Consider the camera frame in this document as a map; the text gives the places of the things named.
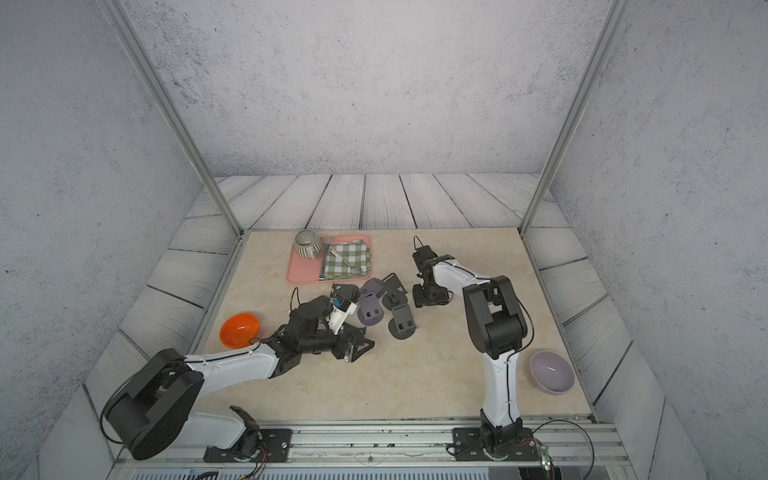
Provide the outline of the purple phone stand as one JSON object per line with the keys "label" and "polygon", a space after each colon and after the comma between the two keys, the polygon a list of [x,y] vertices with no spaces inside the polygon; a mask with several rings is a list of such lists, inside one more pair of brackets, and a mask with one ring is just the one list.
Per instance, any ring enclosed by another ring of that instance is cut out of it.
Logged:
{"label": "purple phone stand", "polygon": [[361,296],[373,294],[377,299],[380,299],[386,293],[386,286],[379,278],[372,277],[360,287],[359,292]]}
{"label": "purple phone stand", "polygon": [[375,293],[362,294],[358,300],[357,317],[366,327],[378,324],[384,318],[384,311]]}

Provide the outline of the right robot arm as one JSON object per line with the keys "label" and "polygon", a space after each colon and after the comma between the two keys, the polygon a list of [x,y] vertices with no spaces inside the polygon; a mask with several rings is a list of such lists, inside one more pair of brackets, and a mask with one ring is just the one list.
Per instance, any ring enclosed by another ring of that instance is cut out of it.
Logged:
{"label": "right robot arm", "polygon": [[412,289],[416,307],[463,301],[470,340],[483,355],[480,441],[488,454],[501,456],[530,435],[518,405],[517,365],[531,332],[511,280],[480,275],[428,245],[416,247],[413,260],[421,279]]}

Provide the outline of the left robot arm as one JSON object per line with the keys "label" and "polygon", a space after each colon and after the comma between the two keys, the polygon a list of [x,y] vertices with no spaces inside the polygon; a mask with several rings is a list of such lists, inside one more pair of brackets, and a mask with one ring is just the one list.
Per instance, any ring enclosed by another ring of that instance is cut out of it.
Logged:
{"label": "left robot arm", "polygon": [[365,328],[347,324],[341,308],[328,296],[301,303],[271,336],[231,352],[183,355],[173,348],[161,350],[114,391],[99,424],[111,426],[109,442],[123,445],[136,460],[177,445],[205,447],[208,462],[265,461],[267,442],[243,408],[232,405],[227,415],[193,408],[198,399],[215,392],[275,379],[305,355],[329,352],[348,363],[358,360],[375,343]]}

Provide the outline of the green checkered cloth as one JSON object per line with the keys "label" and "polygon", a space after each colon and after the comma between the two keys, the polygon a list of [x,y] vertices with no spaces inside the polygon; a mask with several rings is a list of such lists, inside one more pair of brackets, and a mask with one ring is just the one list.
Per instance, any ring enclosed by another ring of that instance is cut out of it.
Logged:
{"label": "green checkered cloth", "polygon": [[348,262],[358,266],[361,269],[361,273],[359,275],[350,273],[348,268],[329,252],[325,272],[328,280],[362,278],[364,268],[368,266],[368,247],[362,241],[330,246],[343,255]]}

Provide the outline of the pink tray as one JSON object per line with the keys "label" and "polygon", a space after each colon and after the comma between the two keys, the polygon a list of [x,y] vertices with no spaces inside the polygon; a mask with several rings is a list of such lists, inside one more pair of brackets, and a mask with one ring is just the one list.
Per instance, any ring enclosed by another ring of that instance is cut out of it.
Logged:
{"label": "pink tray", "polygon": [[320,281],[327,281],[325,275],[326,257],[328,245],[339,245],[354,241],[362,241],[368,247],[368,266],[364,268],[362,278],[370,276],[372,269],[372,240],[368,235],[333,235],[322,239],[322,250],[314,258],[301,257],[294,249],[291,250],[289,266],[286,278],[290,283],[302,285]]}

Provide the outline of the orange plastic bowl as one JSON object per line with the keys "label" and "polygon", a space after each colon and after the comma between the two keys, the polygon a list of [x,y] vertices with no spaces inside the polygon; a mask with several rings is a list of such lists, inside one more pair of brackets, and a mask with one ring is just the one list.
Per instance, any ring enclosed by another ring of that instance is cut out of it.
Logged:
{"label": "orange plastic bowl", "polygon": [[240,349],[259,340],[260,322],[256,315],[243,312],[230,317],[219,330],[219,340],[227,348]]}

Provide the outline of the lilac ceramic bowl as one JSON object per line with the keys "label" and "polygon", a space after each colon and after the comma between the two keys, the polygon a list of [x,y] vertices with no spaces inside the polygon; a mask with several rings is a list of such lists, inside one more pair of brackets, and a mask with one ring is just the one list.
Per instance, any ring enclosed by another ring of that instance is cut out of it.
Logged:
{"label": "lilac ceramic bowl", "polygon": [[576,381],[570,363],[557,352],[549,350],[535,352],[530,359],[529,370],[537,387],[551,395],[569,392]]}

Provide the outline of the white handled spoon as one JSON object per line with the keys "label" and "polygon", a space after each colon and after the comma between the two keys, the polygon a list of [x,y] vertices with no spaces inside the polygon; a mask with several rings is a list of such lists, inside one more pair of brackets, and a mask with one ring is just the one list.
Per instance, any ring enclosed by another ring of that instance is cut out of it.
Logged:
{"label": "white handled spoon", "polygon": [[348,270],[349,270],[349,272],[350,272],[350,273],[352,273],[352,274],[354,274],[354,275],[359,275],[359,274],[361,273],[361,269],[360,269],[358,266],[356,266],[356,265],[353,265],[352,263],[348,262],[348,261],[346,260],[346,258],[345,258],[343,255],[341,255],[341,254],[340,254],[340,253],[339,253],[339,252],[338,252],[336,249],[334,249],[332,246],[330,246],[330,247],[328,248],[328,251],[329,251],[329,252],[330,252],[330,253],[331,253],[331,254],[332,254],[332,255],[333,255],[333,256],[334,256],[336,259],[338,259],[338,260],[339,260],[339,261],[340,261],[342,264],[344,264],[344,265],[345,265],[345,266],[348,268]]}

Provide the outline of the aluminium front rail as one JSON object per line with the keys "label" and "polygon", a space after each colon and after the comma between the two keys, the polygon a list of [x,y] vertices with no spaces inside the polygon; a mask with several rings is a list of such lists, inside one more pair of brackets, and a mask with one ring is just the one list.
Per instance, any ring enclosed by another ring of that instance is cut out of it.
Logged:
{"label": "aluminium front rail", "polygon": [[[547,478],[556,468],[579,467],[585,479],[605,472],[611,479],[633,479],[636,474],[616,427],[607,423],[568,419],[524,420],[541,454],[534,462],[473,461],[464,463],[515,464],[534,469]],[[453,465],[461,463],[446,452],[454,428],[476,428],[475,419],[454,421],[408,420],[373,423],[309,422],[266,424],[255,428],[293,430],[288,460],[270,463],[287,466]]]}

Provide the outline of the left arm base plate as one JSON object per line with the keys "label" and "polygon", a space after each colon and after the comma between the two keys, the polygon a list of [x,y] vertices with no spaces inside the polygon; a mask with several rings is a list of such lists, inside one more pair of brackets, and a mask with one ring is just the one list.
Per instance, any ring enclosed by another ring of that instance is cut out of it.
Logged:
{"label": "left arm base plate", "polygon": [[229,448],[210,446],[203,456],[205,463],[248,462],[253,459],[266,463],[285,463],[293,430],[289,428],[247,427]]}

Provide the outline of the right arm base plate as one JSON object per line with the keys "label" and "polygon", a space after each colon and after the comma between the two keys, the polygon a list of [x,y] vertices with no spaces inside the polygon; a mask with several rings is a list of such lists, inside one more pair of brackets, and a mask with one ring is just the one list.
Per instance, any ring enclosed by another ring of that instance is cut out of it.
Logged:
{"label": "right arm base plate", "polygon": [[541,459],[532,431],[513,426],[454,428],[446,452],[460,462],[534,462]]}

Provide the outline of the right aluminium frame post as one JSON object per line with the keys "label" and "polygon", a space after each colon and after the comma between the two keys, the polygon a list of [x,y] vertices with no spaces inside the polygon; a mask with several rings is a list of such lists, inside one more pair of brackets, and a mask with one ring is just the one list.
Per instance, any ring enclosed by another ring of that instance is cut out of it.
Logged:
{"label": "right aluminium frame post", "polygon": [[544,201],[544,197],[562,164],[567,147],[576,132],[579,121],[588,105],[590,95],[605,67],[611,48],[626,19],[631,4],[632,1],[629,0],[615,0],[611,3],[602,30],[586,64],[576,93],[567,110],[564,122],[556,136],[554,145],[544,163],[531,201],[529,202],[522,223],[518,229],[522,238],[525,238],[528,231],[533,227],[535,218]]}

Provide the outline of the aluminium frame post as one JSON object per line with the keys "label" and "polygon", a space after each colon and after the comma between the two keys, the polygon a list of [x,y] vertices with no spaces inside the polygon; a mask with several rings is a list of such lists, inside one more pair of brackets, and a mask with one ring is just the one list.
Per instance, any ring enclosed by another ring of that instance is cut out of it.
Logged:
{"label": "aluminium frame post", "polygon": [[215,207],[223,216],[234,236],[241,238],[244,234],[244,228],[236,219],[229,202],[204,161],[201,151],[146,53],[122,5],[116,0],[101,0],[98,1],[98,4],[133,67],[149,90],[162,117],[180,144],[184,155],[211,196]]}
{"label": "aluminium frame post", "polygon": [[533,227],[535,218],[544,201],[544,197],[562,164],[567,147],[576,132],[579,121],[588,105],[590,95],[605,67],[611,48],[626,19],[631,4],[632,1],[629,0],[615,0],[611,3],[602,30],[586,64],[576,93],[567,110],[564,122],[556,136],[554,145],[544,163],[531,201],[529,202],[522,223],[518,229],[522,238],[525,238],[528,231]]}

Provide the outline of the left aluminium frame post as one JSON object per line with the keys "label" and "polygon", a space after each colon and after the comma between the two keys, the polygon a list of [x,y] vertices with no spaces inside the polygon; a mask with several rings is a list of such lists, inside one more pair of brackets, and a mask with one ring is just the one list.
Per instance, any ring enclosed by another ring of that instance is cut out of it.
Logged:
{"label": "left aluminium frame post", "polygon": [[211,196],[215,207],[223,216],[234,236],[241,238],[244,234],[244,228],[236,219],[229,202],[204,161],[201,151],[146,53],[122,5],[116,0],[101,0],[98,1],[98,4],[133,67],[149,90],[162,117],[180,144],[184,155]]}

